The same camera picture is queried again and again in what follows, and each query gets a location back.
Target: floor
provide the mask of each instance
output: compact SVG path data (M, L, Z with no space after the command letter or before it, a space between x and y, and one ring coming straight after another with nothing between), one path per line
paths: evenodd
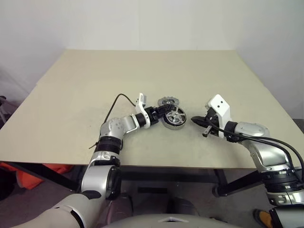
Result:
M303 120L296 123L303 130ZM228 181L232 181L252 171L225 170L225 175ZM135 215L165 212L168 196L137 193L137 187L156 184L159 187L166 187L171 196L191 201L200 216L219 217L230 224L244 228L260 227L251 215L254 208L267 211L272 207L268 203L263 185L227 197L216 198L211 193L214 184L209 183L123 181L122 192L132 196ZM70 190L48 181L33 190L16 188L8 198L0 201L0 228L8 228L31 220L69 194L71 194ZM164 206L156 206L159 202L163 202Z

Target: black table leg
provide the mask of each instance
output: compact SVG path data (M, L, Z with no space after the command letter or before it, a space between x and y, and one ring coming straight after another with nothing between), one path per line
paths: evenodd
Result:
M77 191L79 183L66 178L65 176L53 171L43 164L36 163L23 163L23 162L5 162L10 166L13 166L19 170L27 172L35 177L43 180L50 180L56 184L64 186L73 191Z
M239 191L250 189L262 184L262 179L258 171L254 171L244 177L241 177L229 184L219 185L212 190L216 197L227 196Z

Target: table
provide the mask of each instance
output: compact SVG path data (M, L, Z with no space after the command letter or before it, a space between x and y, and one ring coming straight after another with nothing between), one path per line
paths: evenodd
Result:
M135 101L139 92L148 106L178 98L188 120L179 131L159 123L127 135L124 166L255 168L243 146L204 138L203 128L190 121L205 114L215 94L230 104L233 121L265 125L304 155L304 135L236 51L66 50L0 131L0 160L88 164L116 95ZM110 117L134 111L122 97Z

